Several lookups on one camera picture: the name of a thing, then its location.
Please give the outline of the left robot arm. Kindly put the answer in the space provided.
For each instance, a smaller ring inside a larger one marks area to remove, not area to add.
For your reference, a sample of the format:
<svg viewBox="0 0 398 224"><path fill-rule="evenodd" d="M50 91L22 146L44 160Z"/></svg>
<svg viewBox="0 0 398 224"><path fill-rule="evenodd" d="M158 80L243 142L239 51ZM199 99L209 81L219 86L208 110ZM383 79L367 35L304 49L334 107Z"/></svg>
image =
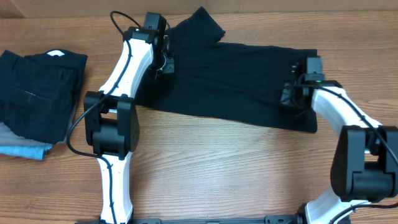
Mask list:
<svg viewBox="0 0 398 224"><path fill-rule="evenodd" d="M121 56L108 80L84 98L85 133L97 158L102 179L103 208L98 223L131 223L133 205L129 166L139 141L135 95L142 79L174 73L174 55L161 14L148 12L143 25L123 31Z"/></svg>

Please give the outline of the black t-shirt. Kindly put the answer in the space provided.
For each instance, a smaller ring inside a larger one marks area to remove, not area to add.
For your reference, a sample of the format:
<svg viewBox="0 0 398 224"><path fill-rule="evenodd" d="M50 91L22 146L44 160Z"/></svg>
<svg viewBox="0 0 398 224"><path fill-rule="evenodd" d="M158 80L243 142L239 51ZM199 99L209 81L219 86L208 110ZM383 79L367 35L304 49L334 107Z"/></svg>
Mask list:
<svg viewBox="0 0 398 224"><path fill-rule="evenodd" d="M138 105L173 113L241 121L314 133L314 112L280 104L292 67L315 49L224 43L224 30L204 8L166 31L174 53L172 74L145 76Z"/></svg>

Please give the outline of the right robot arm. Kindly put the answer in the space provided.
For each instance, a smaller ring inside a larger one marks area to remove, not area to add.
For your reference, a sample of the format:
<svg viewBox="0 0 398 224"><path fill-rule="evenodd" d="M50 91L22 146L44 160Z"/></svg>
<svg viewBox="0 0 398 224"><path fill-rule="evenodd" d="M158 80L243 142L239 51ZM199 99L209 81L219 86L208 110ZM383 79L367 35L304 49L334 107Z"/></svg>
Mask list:
<svg viewBox="0 0 398 224"><path fill-rule="evenodd" d="M269 215L265 223L350 223L359 208L382 205L397 196L397 127L384 126L363 112L336 80L326 80L319 56L292 65L294 80L284 85L280 104L312 110L338 135L330 170L330 186L295 215Z"/></svg>

